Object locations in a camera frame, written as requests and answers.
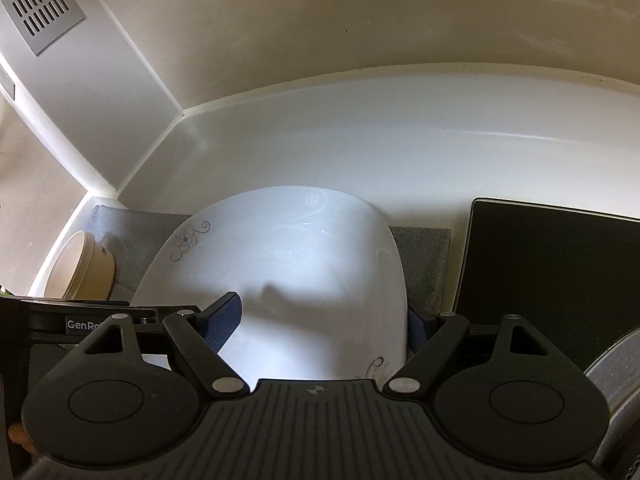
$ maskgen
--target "black device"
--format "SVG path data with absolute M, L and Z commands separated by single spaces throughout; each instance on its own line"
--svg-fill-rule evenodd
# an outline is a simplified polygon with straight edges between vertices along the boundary
M 640 326 L 640 221 L 477 198 L 457 313 L 494 324 L 519 312 L 578 367 Z
M 605 399 L 520 316 L 409 310 L 415 355 L 382 390 L 263 379 L 250 392 L 217 354 L 237 294 L 135 314 L 109 316 L 30 391 L 22 421 L 42 456 L 25 480 L 605 478 L 590 463 Z M 172 370 L 143 361 L 150 346 Z

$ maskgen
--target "vent slot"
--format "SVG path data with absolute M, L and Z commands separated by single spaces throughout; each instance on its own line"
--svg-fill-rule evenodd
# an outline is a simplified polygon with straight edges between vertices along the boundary
M 84 20 L 75 0 L 0 0 L 18 31 L 38 55 Z

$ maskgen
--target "ribbed black surface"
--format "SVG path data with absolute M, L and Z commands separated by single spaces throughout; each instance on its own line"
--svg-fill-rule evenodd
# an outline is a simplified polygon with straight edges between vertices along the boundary
M 422 407 L 382 397 L 371 381 L 262 381 L 242 400 L 212 405 L 180 446 L 145 464 L 79 470 L 41 460 L 29 480 L 601 479 L 588 465 L 539 475 L 465 456 Z

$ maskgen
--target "textured gray fabric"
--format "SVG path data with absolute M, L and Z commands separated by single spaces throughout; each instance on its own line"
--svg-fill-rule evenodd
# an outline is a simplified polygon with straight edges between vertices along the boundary
M 421 227 L 390 227 L 404 270 L 409 304 L 430 314 L 440 311 L 451 231 Z
M 83 230 L 111 251 L 116 276 L 110 300 L 130 301 L 164 242 L 190 215 L 96 206 Z

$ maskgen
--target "round container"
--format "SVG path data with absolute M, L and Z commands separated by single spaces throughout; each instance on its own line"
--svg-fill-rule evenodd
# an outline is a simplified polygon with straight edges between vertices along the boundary
M 106 300 L 115 262 L 90 233 L 78 231 L 66 242 L 49 274 L 44 295 L 62 300 Z

